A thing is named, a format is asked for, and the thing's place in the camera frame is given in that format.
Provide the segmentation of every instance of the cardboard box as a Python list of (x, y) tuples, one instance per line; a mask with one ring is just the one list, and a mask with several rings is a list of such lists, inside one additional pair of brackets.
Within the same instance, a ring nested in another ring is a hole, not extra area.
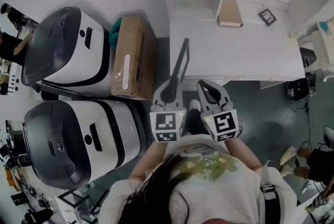
[(111, 94), (152, 100), (157, 71), (157, 42), (152, 28), (139, 15), (122, 18)]

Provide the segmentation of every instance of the black cover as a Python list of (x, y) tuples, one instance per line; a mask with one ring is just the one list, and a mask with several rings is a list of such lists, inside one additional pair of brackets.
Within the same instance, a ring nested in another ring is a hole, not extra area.
[(91, 167), (78, 119), (64, 101), (47, 101), (30, 110), (23, 133), (37, 177), (65, 190), (85, 185)]
[(27, 45), (22, 83), (32, 86), (63, 68), (71, 59), (81, 23), (77, 7), (64, 7), (45, 18)]

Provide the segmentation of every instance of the white shirt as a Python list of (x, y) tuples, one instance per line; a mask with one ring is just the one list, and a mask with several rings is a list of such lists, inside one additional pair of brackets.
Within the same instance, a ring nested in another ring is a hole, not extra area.
[[(224, 144), (215, 143), (208, 135), (186, 136), (169, 143), (165, 156), (174, 152), (188, 158), (175, 173), (191, 172), (192, 176), (179, 183), (171, 195), (169, 210), (173, 223), (184, 224), (187, 215), (187, 206), (178, 192), (190, 209), (187, 223), (202, 224), (209, 219), (238, 224), (260, 222), (261, 177), (231, 157)], [(280, 197), (281, 223), (285, 223), (296, 207), (296, 194), (277, 169), (268, 168), (268, 172)], [(102, 205), (99, 223), (117, 223), (127, 197), (141, 185), (137, 180), (116, 182)]]

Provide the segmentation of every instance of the floral print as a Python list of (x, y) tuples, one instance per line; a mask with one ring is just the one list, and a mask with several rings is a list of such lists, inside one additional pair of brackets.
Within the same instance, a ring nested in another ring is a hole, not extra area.
[(222, 152), (212, 149), (193, 153), (191, 149), (186, 149), (183, 157), (187, 159), (181, 162), (175, 170), (179, 173), (190, 173), (200, 179), (217, 180), (226, 170), (234, 172), (237, 170), (236, 159)]

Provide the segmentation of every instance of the sneaker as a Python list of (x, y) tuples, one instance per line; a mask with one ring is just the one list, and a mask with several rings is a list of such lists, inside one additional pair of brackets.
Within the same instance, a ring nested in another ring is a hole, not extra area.
[(201, 110), (201, 106), (200, 106), (200, 102), (198, 100), (191, 100), (189, 103), (189, 111), (191, 111), (192, 109), (196, 109), (198, 111)]
[(281, 171), (280, 171), (280, 174), (283, 177), (285, 177), (286, 175), (288, 175), (288, 171), (289, 171), (290, 167), (288, 164), (284, 165), (284, 167), (282, 167)]
[(280, 166), (284, 165), (286, 162), (288, 162), (294, 156), (296, 156), (296, 149), (291, 146), (282, 155), (282, 157), (280, 159)]

